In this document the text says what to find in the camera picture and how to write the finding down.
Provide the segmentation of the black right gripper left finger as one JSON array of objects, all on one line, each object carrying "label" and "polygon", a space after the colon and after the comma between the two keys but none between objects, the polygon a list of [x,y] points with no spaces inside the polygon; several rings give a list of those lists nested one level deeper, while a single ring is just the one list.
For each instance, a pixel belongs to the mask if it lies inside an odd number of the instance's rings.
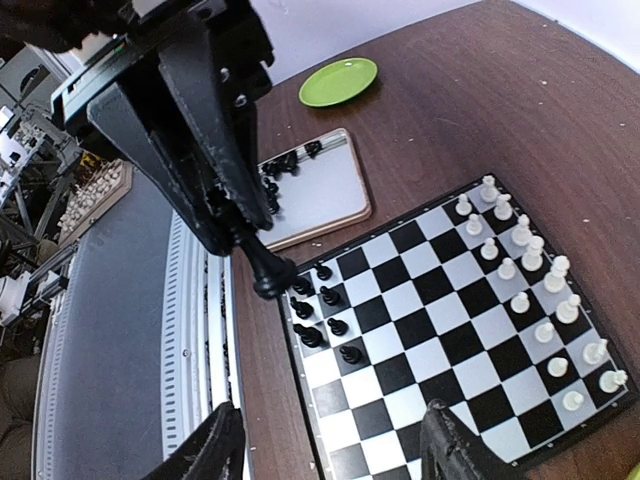
[{"label": "black right gripper left finger", "polygon": [[241,410],[223,402],[149,473],[149,479],[241,479],[245,444]]}]

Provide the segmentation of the black pawn placed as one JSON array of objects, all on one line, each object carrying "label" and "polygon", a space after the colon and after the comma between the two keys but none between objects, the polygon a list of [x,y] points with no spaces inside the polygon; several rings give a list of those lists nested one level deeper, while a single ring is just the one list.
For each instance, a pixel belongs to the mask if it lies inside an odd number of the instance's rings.
[{"label": "black pawn placed", "polygon": [[322,301],[328,306],[336,306],[342,302],[341,294],[334,288],[322,286],[320,288]]},{"label": "black pawn placed", "polygon": [[362,359],[361,350],[353,345],[342,345],[339,348],[339,353],[343,361],[350,365],[358,364]]},{"label": "black pawn placed", "polygon": [[335,336],[343,336],[349,330],[349,325],[345,321],[340,319],[329,318],[326,321],[326,324],[329,328],[329,331]]},{"label": "black pawn placed", "polygon": [[333,275],[333,271],[324,264],[316,263],[313,268],[316,271],[317,278],[321,281],[328,281]]}]

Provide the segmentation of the black piece back rank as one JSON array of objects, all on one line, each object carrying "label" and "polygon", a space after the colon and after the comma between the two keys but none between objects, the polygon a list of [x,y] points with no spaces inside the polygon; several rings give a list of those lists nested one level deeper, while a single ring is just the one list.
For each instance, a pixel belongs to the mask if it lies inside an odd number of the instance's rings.
[{"label": "black piece back rank", "polygon": [[291,297],[289,299],[289,305],[294,314],[302,320],[306,320],[314,314],[314,308],[311,304],[300,301],[296,297]]},{"label": "black piece back rank", "polygon": [[318,348],[325,344],[322,332],[316,327],[294,324],[293,330],[301,343],[308,348]]},{"label": "black piece back rank", "polygon": [[292,284],[292,290],[303,296],[309,296],[314,293],[313,285],[311,281],[305,276],[297,276]]}]

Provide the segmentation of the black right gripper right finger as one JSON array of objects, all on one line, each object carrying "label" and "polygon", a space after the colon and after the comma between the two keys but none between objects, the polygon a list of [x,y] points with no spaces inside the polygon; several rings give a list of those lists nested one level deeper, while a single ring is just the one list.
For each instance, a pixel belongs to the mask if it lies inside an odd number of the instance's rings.
[{"label": "black right gripper right finger", "polygon": [[430,400],[420,425],[422,479],[519,479],[440,399]]}]

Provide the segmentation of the black and grey chessboard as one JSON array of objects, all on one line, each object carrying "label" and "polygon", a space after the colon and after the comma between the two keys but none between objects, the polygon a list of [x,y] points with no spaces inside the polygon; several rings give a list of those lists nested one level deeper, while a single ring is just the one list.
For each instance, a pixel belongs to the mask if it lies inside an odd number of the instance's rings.
[{"label": "black and grey chessboard", "polygon": [[[316,263],[333,271],[328,281]],[[519,472],[634,404],[629,377],[612,394],[599,388],[605,371],[628,371],[568,267],[490,174],[304,265],[314,293],[291,289],[279,310],[320,476],[419,478],[420,423],[433,399]],[[322,286],[342,302],[326,305]],[[314,314],[298,318],[291,297]],[[333,335],[329,318],[348,332]],[[556,333],[541,344],[534,330],[546,321]],[[306,347],[294,324],[318,328],[325,344]],[[582,351],[599,339],[608,356],[589,365]],[[361,361],[345,363],[342,345],[358,347]],[[561,378],[547,372],[556,356],[569,361]],[[571,390],[585,396],[577,411],[562,405]]]}]

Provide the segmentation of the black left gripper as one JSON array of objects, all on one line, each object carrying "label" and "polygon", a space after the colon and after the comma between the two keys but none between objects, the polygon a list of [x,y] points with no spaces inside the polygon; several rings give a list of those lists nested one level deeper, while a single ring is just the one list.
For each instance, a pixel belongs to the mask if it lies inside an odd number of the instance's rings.
[{"label": "black left gripper", "polygon": [[233,241],[209,203],[213,170],[246,220],[273,226],[254,105],[271,89],[269,36],[248,1],[167,1],[144,16],[120,14],[127,32],[53,94],[53,122],[88,150],[112,144],[209,253],[228,256]]}]

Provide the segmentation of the black king chess piece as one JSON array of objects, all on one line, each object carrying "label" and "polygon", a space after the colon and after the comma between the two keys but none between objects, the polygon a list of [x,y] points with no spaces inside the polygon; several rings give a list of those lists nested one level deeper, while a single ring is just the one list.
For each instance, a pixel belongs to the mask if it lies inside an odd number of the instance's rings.
[{"label": "black king chess piece", "polygon": [[253,271],[253,289],[265,300],[282,295],[298,277],[295,263],[271,252],[258,238],[257,230],[244,218],[237,207],[226,214],[225,222],[233,239]]}]

